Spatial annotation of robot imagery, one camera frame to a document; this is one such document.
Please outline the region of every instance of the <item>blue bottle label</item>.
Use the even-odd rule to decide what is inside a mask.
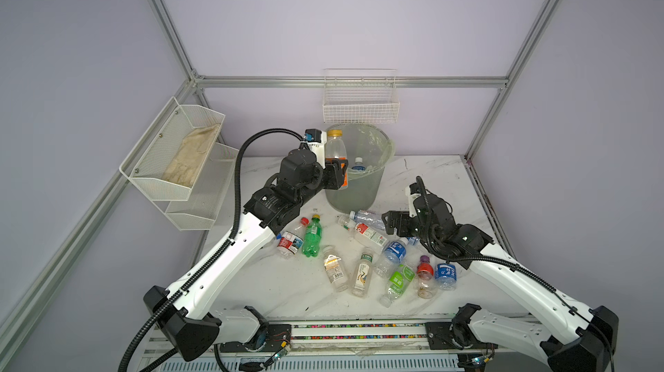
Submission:
[[[400,261],[403,261],[404,256],[406,255],[406,247],[398,241],[392,241],[385,251],[392,252]]]
[[[449,264],[438,264],[436,266],[436,280],[438,278],[452,278],[456,281],[456,268]]]

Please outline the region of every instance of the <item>aluminum frame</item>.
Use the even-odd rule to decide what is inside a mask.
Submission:
[[[170,17],[164,0],[148,0],[148,2],[181,68],[188,77],[175,95],[178,102],[183,102],[190,95],[194,94],[199,99],[199,102],[201,102],[201,105],[208,107],[209,103],[204,95],[205,88],[323,88],[325,84],[324,77],[322,76],[200,76],[191,64],[191,60],[177,33],[177,29],[173,19]],[[471,160],[477,153],[480,144],[494,123],[502,106],[505,104],[513,86],[541,39],[544,30],[551,22],[552,15],[560,5],[560,2],[561,0],[545,0],[507,76],[405,76],[397,77],[395,82],[396,86],[400,88],[498,88],[494,102],[478,128],[465,154],[465,158],[467,160],[467,171],[471,176],[482,206],[487,212],[487,216],[496,232],[499,242],[511,256],[514,256],[512,248],[496,218],[493,207],[488,201],[486,192],[479,182],[479,177],[477,177]],[[170,111],[169,108],[165,108],[150,126],[150,131],[147,131],[136,144],[133,152],[135,152],[137,158],[140,157],[140,152],[147,148],[149,140],[154,136],[154,131],[157,131],[161,127],[163,120],[168,117]],[[221,135],[220,142],[225,144]],[[70,236],[65,240],[46,268],[40,273],[28,293],[23,296],[16,308],[0,327],[0,371],[4,370],[10,364],[30,333],[35,329],[45,311],[54,301],[75,264],[83,253],[85,253],[87,246],[94,240],[95,235],[98,233],[98,228],[113,209],[114,204],[128,184],[126,178],[119,171],[113,175]],[[204,231],[201,235],[201,242],[196,250],[193,263],[197,261],[198,255],[201,253],[206,235],[207,231]]]
[[[507,97],[509,97],[509,94],[512,92],[512,88],[514,88],[514,85],[517,83],[521,72],[523,72],[523,69],[526,67],[526,63],[531,58],[533,52],[535,52],[537,44],[539,43],[540,39],[542,39],[542,35],[544,34],[546,27],[548,27],[549,23],[551,23],[551,18],[558,9],[561,1],[562,0],[545,0],[544,4],[542,4],[542,8],[537,14],[537,18],[535,19],[533,26],[528,32],[526,40],[524,40],[523,44],[521,45],[519,53],[517,54],[514,62],[512,62],[512,66],[507,73],[507,85],[505,88],[498,90],[498,93],[494,98],[494,102],[491,103],[491,107],[489,107],[487,115],[482,120],[482,124],[480,124],[477,133],[473,138],[473,141],[468,147],[468,151],[465,154],[467,160],[472,160],[473,157],[475,157],[475,154],[477,154],[479,146],[484,141],[484,137],[486,137],[489,129],[498,117],[502,106],[507,101]]]

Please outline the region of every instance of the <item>beige cloth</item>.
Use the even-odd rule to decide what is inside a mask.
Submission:
[[[170,161],[162,180],[193,187],[196,176],[203,168],[203,161],[214,143],[214,136],[220,124],[211,127],[196,128],[187,134],[177,154]]]

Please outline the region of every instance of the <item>vent grille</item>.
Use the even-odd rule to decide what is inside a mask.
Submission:
[[[240,363],[249,361],[249,357],[222,358],[229,371],[237,371]],[[440,353],[426,355],[374,355],[359,357],[340,356],[294,356],[278,360],[269,371],[398,371],[398,372],[458,372],[457,355]],[[214,358],[199,358],[191,362],[171,359],[163,363],[162,372],[173,371],[219,371]]]

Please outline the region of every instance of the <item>white wall panel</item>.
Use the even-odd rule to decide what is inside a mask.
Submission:
[[[166,0],[207,75],[505,75],[544,0]]]
[[[179,232],[129,186],[8,372],[117,371],[149,317],[143,295],[190,267],[199,238]],[[132,365],[142,353],[141,346]]]
[[[146,0],[0,0],[0,19],[3,321],[184,74]]]
[[[474,163],[517,258],[619,318],[617,371],[664,321],[664,0],[563,0]]]
[[[395,124],[378,125],[396,142],[398,155],[463,154],[493,101],[493,88],[399,88]],[[211,108],[226,114],[222,135],[239,148],[251,135],[271,127],[304,133],[326,129],[323,90],[312,88],[208,88]],[[297,147],[287,135],[252,143],[247,155],[283,155]]]

